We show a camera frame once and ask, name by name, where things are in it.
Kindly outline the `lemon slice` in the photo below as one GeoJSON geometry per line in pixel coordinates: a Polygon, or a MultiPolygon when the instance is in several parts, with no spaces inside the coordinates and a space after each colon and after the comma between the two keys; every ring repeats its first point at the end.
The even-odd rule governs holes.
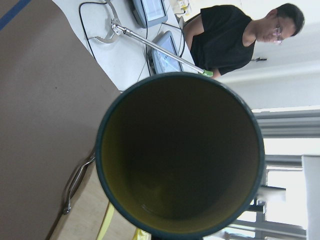
{"type": "Polygon", "coordinates": [[[151,240],[151,235],[140,228],[136,228],[132,240],[151,240]]]}

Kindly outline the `person in black shirt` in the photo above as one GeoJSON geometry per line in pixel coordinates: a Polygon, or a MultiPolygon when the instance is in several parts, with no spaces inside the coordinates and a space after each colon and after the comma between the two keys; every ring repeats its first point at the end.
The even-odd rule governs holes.
{"type": "Polygon", "coordinates": [[[257,20],[234,5],[215,5],[202,8],[182,31],[195,65],[217,79],[246,66],[256,42],[281,44],[300,33],[304,24],[303,12],[291,3],[257,20]]]}

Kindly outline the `yellow plastic knife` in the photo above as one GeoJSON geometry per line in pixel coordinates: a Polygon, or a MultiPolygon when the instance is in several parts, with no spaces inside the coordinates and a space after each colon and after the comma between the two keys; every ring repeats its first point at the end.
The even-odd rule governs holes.
{"type": "Polygon", "coordinates": [[[96,240],[103,240],[103,238],[105,237],[105,234],[107,233],[107,230],[111,224],[114,211],[115,211],[114,206],[109,202],[106,207],[105,214],[104,214],[102,223],[100,225],[98,234],[96,236],[96,240]]]}

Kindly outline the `metal reacher grabber tool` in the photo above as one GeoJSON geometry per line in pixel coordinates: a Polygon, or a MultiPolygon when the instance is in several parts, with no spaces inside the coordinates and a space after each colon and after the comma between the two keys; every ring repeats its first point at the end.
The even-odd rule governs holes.
{"type": "Polygon", "coordinates": [[[95,36],[93,37],[94,39],[97,39],[98,41],[100,41],[101,43],[105,43],[105,44],[111,44],[113,42],[115,42],[118,37],[120,35],[125,35],[127,37],[130,37],[132,39],[137,40],[140,43],[143,43],[146,46],[151,47],[152,49],[155,49],[156,51],[159,51],[160,53],[182,63],[185,64],[187,66],[189,66],[190,68],[192,68],[193,70],[197,71],[199,74],[206,76],[206,77],[212,77],[214,75],[214,73],[212,71],[206,70],[206,69],[202,69],[198,66],[195,66],[193,63],[177,56],[174,53],[169,52],[168,50],[166,50],[165,48],[153,43],[152,41],[149,41],[148,39],[142,37],[141,35],[139,35],[138,33],[132,31],[131,29],[121,26],[120,25],[120,20],[118,18],[117,12],[115,7],[113,6],[113,4],[111,3],[110,0],[105,0],[104,4],[109,5],[109,7],[111,8],[112,14],[113,14],[113,18],[111,19],[111,23],[110,23],[110,27],[112,30],[112,33],[110,35],[107,35],[105,38],[99,37],[99,36],[95,36]]]}

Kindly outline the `teach pendant tablet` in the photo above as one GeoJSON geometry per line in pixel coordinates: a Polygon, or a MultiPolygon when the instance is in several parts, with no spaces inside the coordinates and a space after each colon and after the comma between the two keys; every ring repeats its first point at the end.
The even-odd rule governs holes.
{"type": "Polygon", "coordinates": [[[144,29],[168,20],[164,0],[133,0],[133,15],[144,29]]]}
{"type": "MultiPolygon", "coordinates": [[[[172,54],[178,54],[171,31],[166,31],[161,37],[157,37],[155,43],[172,54]]],[[[148,60],[153,73],[156,75],[183,71],[183,66],[179,61],[154,48],[148,51],[148,60]]]]}

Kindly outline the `teal mug yellow inside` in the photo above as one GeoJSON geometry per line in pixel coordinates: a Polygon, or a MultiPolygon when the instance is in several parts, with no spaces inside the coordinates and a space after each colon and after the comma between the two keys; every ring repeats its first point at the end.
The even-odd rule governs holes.
{"type": "Polygon", "coordinates": [[[200,240],[232,224],[265,169],[261,130],[226,85],[195,73],[146,78],[105,113],[95,144],[115,209],[161,240],[200,240]]]}

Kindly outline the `wooden cutting board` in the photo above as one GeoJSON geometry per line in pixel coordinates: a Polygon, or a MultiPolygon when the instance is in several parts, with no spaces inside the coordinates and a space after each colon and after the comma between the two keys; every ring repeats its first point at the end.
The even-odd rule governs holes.
{"type": "MultiPolygon", "coordinates": [[[[96,240],[109,203],[97,174],[95,154],[77,168],[50,240],[96,240]]],[[[115,209],[103,240],[132,240],[136,227],[115,209]]]]}

